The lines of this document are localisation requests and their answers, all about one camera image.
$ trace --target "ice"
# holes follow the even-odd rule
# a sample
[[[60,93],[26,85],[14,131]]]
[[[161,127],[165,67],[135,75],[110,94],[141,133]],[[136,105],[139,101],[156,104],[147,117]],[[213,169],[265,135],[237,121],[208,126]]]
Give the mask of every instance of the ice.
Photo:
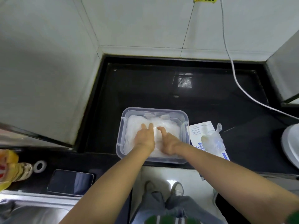
[[[181,138],[181,127],[174,121],[170,120],[169,115],[162,115],[156,117],[151,113],[145,113],[143,116],[130,116],[128,118],[125,144],[123,151],[125,154],[128,154],[129,151],[134,147],[134,138],[139,130],[141,130],[141,124],[144,123],[147,127],[150,123],[154,125],[154,135],[155,135],[155,150],[151,153],[151,157],[163,157],[163,158],[177,158],[177,155],[169,156],[163,154],[160,149],[163,146],[162,134],[157,127],[164,127],[168,133],[173,134],[177,138]]]

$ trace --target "hand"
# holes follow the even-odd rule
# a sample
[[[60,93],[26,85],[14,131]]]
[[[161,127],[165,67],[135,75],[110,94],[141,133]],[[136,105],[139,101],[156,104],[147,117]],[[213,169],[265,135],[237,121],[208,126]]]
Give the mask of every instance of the hand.
[[[152,152],[155,149],[154,125],[150,123],[147,129],[144,123],[141,124],[141,130],[137,132],[134,142],[135,147],[145,147]]]
[[[157,127],[162,133],[163,148],[161,152],[167,155],[177,154],[176,148],[183,144],[176,136],[171,133],[167,133],[164,127]]]

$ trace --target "white tile floor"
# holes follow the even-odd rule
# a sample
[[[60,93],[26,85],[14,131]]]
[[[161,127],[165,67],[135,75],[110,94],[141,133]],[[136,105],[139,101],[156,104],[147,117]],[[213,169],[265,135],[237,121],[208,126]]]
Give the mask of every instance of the white tile floor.
[[[144,183],[151,180],[158,191],[162,192],[164,200],[170,196],[172,185],[178,181],[184,187],[184,195],[192,197],[202,208],[226,222],[220,210],[213,204],[213,188],[203,181],[196,170],[142,167],[133,186],[131,217],[140,204],[144,193]]]

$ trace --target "finger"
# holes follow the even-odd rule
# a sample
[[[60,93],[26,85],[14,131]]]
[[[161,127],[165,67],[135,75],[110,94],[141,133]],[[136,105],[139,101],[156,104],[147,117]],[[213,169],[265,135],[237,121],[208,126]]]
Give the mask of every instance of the finger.
[[[149,124],[149,130],[154,132],[154,124],[152,124],[152,123]]]
[[[157,127],[157,129],[161,131],[162,137],[167,135],[166,129],[164,127]]]
[[[147,126],[143,123],[143,124],[141,124],[141,129],[142,129],[142,130],[146,130],[146,129],[147,129]]]

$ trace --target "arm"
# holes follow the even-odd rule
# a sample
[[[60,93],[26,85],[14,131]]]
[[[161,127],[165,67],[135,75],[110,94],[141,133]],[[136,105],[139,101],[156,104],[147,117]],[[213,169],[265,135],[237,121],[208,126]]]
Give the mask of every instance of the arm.
[[[283,223],[299,210],[299,198],[258,174],[233,162],[180,142],[162,132],[167,154],[187,160],[221,196],[251,223]]]
[[[153,124],[144,124],[135,137],[135,147],[111,167],[59,224],[112,224],[125,203],[136,177],[155,148]]]

